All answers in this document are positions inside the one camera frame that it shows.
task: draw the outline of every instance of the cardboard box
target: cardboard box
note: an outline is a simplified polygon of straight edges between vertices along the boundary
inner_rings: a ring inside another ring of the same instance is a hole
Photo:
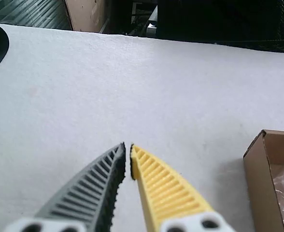
[[[284,132],[260,132],[243,160],[256,232],[284,232],[273,183],[273,178],[284,167]]]
[[[106,21],[108,0],[65,0],[72,29],[99,32]]]

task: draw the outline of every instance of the screw hole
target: screw hole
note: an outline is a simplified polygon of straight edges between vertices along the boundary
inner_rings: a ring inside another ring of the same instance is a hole
[[[214,228],[218,228],[219,225],[214,222],[214,221],[211,221],[211,220],[205,220],[202,222],[202,225],[204,228],[208,228],[208,229],[214,229]]]
[[[64,230],[62,230],[61,232],[78,232],[78,230],[76,228],[73,228],[73,227],[68,227],[68,228],[65,228]]]
[[[40,231],[41,231],[40,224],[31,224],[22,230],[22,232],[40,232]]]
[[[167,230],[167,232],[185,232],[185,231],[179,227],[171,227]]]

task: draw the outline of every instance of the gray gripper finger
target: gray gripper finger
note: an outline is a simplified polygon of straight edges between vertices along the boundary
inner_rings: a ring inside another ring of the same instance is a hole
[[[36,216],[78,220],[86,225],[87,232],[110,231],[125,161],[124,143],[106,151],[62,187]]]

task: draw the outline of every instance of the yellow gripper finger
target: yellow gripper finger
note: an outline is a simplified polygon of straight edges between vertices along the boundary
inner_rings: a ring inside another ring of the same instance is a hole
[[[167,219],[213,211],[183,177],[153,154],[132,145],[130,158],[148,232],[158,232]]]

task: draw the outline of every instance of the white table surface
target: white table surface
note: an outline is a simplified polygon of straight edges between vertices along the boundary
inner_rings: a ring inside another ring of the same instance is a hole
[[[253,232],[242,156],[284,130],[284,54],[2,26],[0,231],[125,141],[179,171],[238,232]],[[113,232],[144,232],[129,161]]]

